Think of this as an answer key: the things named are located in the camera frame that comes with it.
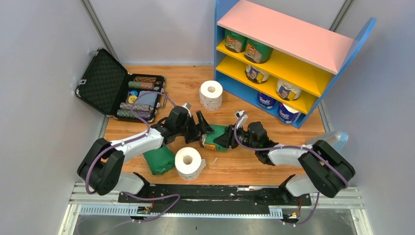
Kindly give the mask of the white paper towel roll front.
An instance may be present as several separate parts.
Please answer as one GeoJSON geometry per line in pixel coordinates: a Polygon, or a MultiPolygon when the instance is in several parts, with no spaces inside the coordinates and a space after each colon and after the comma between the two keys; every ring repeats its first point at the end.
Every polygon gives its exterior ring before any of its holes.
{"type": "Polygon", "coordinates": [[[175,155],[175,168],[181,178],[195,180],[206,166],[198,150],[192,147],[181,148],[175,155]]]}

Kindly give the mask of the plain green roll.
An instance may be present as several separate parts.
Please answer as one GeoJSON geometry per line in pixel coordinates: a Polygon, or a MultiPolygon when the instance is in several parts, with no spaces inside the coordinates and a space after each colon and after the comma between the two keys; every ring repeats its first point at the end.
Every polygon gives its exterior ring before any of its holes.
{"type": "Polygon", "coordinates": [[[246,48],[247,37],[240,35],[231,30],[225,29],[225,47],[226,49],[235,52],[242,53],[246,48]]]}

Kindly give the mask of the cream roll blue picture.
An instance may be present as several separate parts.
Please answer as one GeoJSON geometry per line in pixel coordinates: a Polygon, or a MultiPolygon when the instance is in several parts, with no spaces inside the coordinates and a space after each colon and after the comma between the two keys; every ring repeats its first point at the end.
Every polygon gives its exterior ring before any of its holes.
{"type": "Polygon", "coordinates": [[[270,76],[268,73],[251,65],[246,66],[245,75],[251,82],[256,84],[267,82],[270,76]]]}

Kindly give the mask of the cream roll brown band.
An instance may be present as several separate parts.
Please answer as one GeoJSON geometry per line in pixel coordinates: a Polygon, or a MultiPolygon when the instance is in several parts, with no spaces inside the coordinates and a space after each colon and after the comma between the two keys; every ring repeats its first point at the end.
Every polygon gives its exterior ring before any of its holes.
{"type": "Polygon", "coordinates": [[[281,97],[282,99],[288,100],[288,101],[294,101],[300,97],[302,93],[302,89],[300,89],[299,87],[285,80],[278,79],[276,92],[277,92],[277,95],[281,97]]]}

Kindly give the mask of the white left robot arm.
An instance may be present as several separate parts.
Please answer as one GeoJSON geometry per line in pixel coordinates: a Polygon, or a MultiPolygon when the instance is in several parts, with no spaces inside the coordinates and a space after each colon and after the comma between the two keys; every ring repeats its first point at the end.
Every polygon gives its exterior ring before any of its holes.
{"type": "Polygon", "coordinates": [[[196,116],[198,123],[187,107],[175,106],[167,117],[147,125],[144,132],[113,142],[97,139],[77,169],[87,193],[105,195],[112,190],[127,191],[136,201],[145,202],[150,196],[150,189],[145,186],[147,181],[138,173],[122,173],[123,165],[138,155],[172,143],[176,137],[192,143],[214,131],[200,111],[196,116]]]}

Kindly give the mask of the blue Tempo tissue pack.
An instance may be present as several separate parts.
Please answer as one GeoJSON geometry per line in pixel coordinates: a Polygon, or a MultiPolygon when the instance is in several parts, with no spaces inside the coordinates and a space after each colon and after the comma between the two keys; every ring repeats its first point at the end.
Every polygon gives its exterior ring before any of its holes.
{"type": "Polygon", "coordinates": [[[258,92],[257,93],[257,102],[259,106],[261,106],[264,109],[270,110],[275,108],[277,104],[277,100],[272,98],[271,96],[266,95],[265,93],[258,92]]]}

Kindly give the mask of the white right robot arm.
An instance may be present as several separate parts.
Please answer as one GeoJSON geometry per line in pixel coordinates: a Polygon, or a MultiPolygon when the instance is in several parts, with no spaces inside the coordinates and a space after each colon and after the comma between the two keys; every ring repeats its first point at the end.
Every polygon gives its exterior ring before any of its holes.
{"type": "Polygon", "coordinates": [[[272,141],[261,122],[252,122],[248,129],[235,129],[234,125],[212,125],[205,143],[219,148],[235,149],[244,146],[254,150],[255,156],[265,165],[301,166],[304,175],[290,176],[282,184],[279,197],[285,204],[292,204],[299,196],[319,192],[333,198],[355,176],[354,167],[325,139],[313,144],[296,146],[272,141]]]}

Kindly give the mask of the green roll brown band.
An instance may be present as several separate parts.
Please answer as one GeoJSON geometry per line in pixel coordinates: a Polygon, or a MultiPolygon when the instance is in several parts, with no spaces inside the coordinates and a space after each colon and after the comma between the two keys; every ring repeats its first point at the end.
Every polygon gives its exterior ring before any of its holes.
{"type": "Polygon", "coordinates": [[[211,124],[213,132],[202,134],[199,144],[204,149],[225,152],[228,149],[234,149],[238,146],[234,139],[234,125],[216,125],[211,124]]]}

